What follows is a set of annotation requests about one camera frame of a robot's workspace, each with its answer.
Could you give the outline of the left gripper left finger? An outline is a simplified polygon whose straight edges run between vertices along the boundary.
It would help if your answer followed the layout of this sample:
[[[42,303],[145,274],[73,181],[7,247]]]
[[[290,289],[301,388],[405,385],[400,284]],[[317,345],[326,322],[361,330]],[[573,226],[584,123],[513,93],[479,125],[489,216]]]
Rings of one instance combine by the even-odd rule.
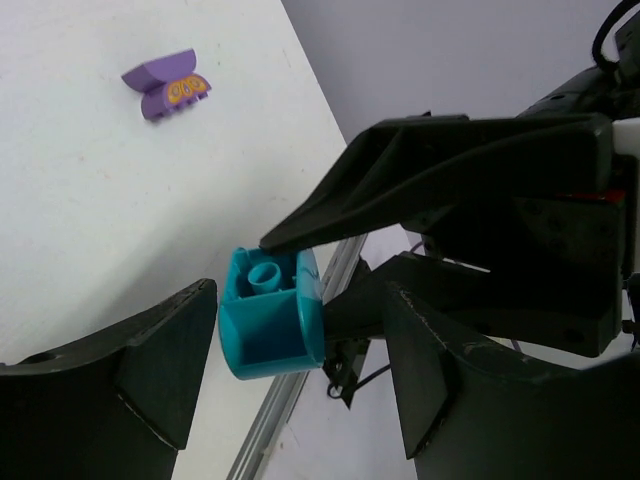
[[[156,306],[1,367],[4,479],[169,479],[217,313],[201,279]]]

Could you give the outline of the cyan rounded lego brick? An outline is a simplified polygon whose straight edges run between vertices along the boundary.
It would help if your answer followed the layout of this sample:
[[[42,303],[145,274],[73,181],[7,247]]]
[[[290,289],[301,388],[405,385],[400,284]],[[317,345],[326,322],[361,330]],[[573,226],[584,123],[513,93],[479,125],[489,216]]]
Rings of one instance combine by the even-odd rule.
[[[311,249],[231,255],[218,328],[224,358],[240,380],[319,368],[325,361],[323,284]]]

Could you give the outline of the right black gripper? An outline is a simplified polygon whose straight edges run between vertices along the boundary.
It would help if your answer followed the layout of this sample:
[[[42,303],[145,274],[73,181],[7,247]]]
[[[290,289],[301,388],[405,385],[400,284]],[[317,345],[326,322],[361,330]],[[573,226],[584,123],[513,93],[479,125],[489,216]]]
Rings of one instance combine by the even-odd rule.
[[[628,163],[599,114],[378,123],[259,242],[298,251],[408,220],[442,258],[403,252],[324,307],[327,342],[381,336],[401,287],[480,334],[594,358],[621,330]]]

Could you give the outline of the purple lego plate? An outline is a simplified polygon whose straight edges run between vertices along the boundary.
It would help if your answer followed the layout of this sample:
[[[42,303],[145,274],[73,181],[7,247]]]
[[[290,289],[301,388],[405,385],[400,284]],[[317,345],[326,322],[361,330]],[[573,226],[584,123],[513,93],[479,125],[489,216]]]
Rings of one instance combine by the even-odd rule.
[[[141,93],[141,113],[156,122],[208,97],[210,83],[195,72],[194,49],[146,61],[121,75],[123,82]]]

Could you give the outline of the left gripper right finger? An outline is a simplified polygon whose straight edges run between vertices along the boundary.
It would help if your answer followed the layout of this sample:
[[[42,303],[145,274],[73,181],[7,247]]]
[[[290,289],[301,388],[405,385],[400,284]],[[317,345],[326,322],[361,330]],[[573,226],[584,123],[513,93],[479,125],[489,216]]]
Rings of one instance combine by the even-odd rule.
[[[511,350],[398,283],[384,332],[405,453],[422,479],[635,479],[639,356],[571,369]]]

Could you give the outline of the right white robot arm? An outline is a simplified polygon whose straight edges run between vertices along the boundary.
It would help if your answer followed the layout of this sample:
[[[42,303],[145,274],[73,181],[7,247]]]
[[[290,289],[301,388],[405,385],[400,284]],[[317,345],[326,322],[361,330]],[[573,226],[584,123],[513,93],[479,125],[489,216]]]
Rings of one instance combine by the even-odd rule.
[[[286,253],[398,224],[425,260],[386,280],[488,336],[584,357],[622,328],[623,283],[639,266],[639,158],[614,125],[639,116],[639,10],[619,3],[593,65],[513,118],[382,121],[260,240]]]

